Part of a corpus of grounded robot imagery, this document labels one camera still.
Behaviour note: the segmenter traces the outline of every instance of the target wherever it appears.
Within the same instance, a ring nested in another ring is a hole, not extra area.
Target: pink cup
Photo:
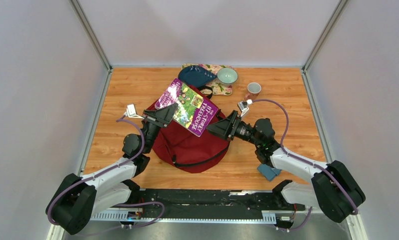
[[[262,86],[256,82],[251,82],[250,84],[248,84],[248,86],[246,87],[247,93],[244,97],[244,100],[255,100],[260,92],[262,91]]]

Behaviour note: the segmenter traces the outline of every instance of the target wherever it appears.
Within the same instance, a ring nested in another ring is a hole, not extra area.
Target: wooden floor
[[[123,152],[123,138],[137,133],[125,122],[116,122],[126,105],[136,104],[138,114],[152,104],[178,76],[180,68],[115,68],[111,76],[99,122],[93,138],[85,174],[95,172],[118,160]],[[228,115],[238,110],[237,103],[243,99],[250,82],[260,83],[260,98],[281,103],[290,118],[289,131],[284,145],[290,150],[318,161],[325,157],[307,98],[306,90],[297,68],[236,68],[239,79],[230,96],[213,96],[212,101]],[[284,113],[269,102],[251,106],[246,123],[258,118],[270,118],[280,140],[285,129]],[[141,121],[134,119],[141,126]],[[258,171],[260,162],[254,154],[254,145],[235,139],[223,160],[211,169],[191,174],[161,161],[152,151],[146,170],[134,181],[141,188],[169,189],[224,189],[224,190],[271,190],[284,179],[306,183],[292,174],[282,171],[273,181],[265,179]]]

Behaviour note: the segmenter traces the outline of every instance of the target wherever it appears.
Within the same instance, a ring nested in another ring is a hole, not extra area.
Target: red duffel bag
[[[206,98],[197,88],[189,86]],[[148,110],[155,110],[155,102]],[[226,116],[218,110],[209,124]],[[229,148],[229,142],[211,135],[207,130],[200,137],[175,121],[162,128],[155,139],[152,149],[164,162],[189,173],[201,173],[222,160]]]

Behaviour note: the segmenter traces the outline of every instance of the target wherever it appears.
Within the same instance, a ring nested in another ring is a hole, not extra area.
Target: children's book
[[[218,111],[208,98],[202,97],[177,78],[155,103],[155,108],[162,109],[174,103],[178,104],[178,108],[173,120],[197,137],[206,131],[206,127]]]

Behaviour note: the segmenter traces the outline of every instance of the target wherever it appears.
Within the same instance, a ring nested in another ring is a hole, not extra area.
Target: light green bowl
[[[238,80],[237,71],[224,67],[217,72],[217,78],[223,85],[232,85]]]

